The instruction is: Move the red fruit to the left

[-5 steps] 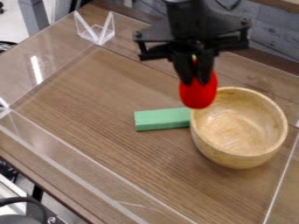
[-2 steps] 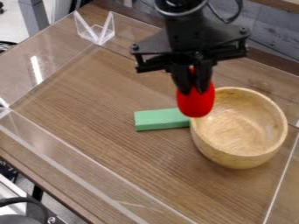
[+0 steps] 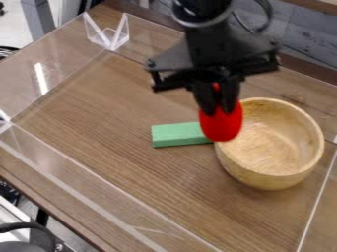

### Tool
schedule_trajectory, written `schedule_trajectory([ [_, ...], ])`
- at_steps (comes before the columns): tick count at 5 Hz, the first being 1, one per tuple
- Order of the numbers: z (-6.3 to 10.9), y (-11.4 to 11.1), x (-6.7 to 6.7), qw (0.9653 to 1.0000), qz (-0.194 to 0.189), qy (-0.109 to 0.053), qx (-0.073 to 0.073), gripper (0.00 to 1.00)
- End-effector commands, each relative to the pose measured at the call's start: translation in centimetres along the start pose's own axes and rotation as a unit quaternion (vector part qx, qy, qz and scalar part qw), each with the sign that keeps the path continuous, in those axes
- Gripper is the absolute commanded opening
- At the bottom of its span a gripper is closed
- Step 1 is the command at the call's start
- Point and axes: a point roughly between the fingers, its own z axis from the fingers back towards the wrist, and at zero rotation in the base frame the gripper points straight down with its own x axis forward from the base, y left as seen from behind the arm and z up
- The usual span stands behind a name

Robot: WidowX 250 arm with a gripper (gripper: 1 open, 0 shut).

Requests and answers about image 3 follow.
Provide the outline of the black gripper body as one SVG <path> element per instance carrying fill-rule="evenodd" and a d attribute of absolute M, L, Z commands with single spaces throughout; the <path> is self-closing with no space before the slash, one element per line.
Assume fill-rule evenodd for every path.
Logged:
<path fill-rule="evenodd" d="M 152 90 L 187 87 L 194 79 L 218 82 L 221 74 L 241 77 L 278 69 L 280 43 L 269 36 L 234 27 L 227 20 L 186 27 L 182 40 L 146 61 Z"/>

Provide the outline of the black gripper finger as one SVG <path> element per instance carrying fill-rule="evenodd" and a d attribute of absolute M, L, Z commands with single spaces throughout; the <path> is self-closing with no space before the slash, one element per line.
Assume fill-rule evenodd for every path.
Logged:
<path fill-rule="evenodd" d="M 241 92 L 241 79 L 237 77 L 226 78 L 219 82 L 219 102 L 226 114 L 230 114 L 237 106 Z"/>
<path fill-rule="evenodd" d="M 213 116 L 217 102 L 211 83 L 195 81 L 193 83 L 193 93 L 201 110 L 207 116 Z"/>

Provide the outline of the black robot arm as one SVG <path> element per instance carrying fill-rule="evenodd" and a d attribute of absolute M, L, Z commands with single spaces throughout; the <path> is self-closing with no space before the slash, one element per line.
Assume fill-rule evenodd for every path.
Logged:
<path fill-rule="evenodd" d="M 263 35 L 267 25 L 237 29 L 233 0 L 174 0 L 173 18 L 185 29 L 181 42 L 146 61 L 156 92 L 185 88 L 201 111 L 229 113 L 246 77 L 280 68 L 280 43 Z"/>

